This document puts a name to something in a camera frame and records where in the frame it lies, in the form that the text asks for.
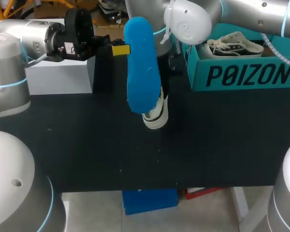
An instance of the black table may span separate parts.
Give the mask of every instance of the black table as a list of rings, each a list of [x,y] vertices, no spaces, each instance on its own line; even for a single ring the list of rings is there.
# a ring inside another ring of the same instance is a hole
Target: black table
[[[57,191],[274,184],[290,146],[290,88],[197,93],[174,77],[169,122],[150,130],[128,107],[125,64],[115,63],[112,94],[33,96],[0,131],[30,148]]]

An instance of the shoe box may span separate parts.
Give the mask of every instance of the shoe box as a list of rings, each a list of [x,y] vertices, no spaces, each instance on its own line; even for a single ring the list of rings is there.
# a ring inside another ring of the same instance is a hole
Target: shoe box
[[[261,33],[229,24],[217,24],[208,39],[217,40],[235,31],[250,41],[262,41]],[[290,39],[268,35],[273,46],[290,60]],[[188,77],[194,91],[289,88],[290,66],[265,48],[259,58],[201,59],[197,46],[182,44]]]

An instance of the shoe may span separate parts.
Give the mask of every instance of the shoe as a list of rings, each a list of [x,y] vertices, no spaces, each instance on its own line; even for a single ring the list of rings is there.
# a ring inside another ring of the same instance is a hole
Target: shoe
[[[169,112],[168,112],[168,97],[164,98],[163,89],[161,87],[161,93],[159,96],[159,99],[157,101],[157,104],[154,109],[149,111],[147,114],[142,114],[143,121],[145,125],[152,129],[159,129],[163,127],[169,118]]]
[[[237,31],[218,40],[208,40],[202,45],[201,53],[210,59],[258,58],[263,51],[263,46],[249,41]]]

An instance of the red object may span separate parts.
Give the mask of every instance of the red object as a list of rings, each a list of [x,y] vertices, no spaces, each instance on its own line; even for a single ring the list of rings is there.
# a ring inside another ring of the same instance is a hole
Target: red object
[[[205,189],[201,189],[199,191],[196,191],[196,192],[192,192],[192,193],[187,193],[187,190],[184,189],[183,190],[183,193],[186,197],[187,200],[190,200],[190,199],[193,199],[193,198],[196,198],[196,197],[201,197],[203,195],[206,195],[208,193],[212,193],[212,192],[216,192],[218,190],[221,190],[223,188],[205,188]]]

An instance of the gray floor tile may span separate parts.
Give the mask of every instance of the gray floor tile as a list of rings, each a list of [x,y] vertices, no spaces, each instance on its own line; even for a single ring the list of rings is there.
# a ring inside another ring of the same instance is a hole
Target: gray floor tile
[[[182,200],[178,207],[126,216],[123,232],[238,232],[238,221],[228,189],[196,199]]]
[[[63,193],[69,201],[66,232],[121,232],[121,191]]]

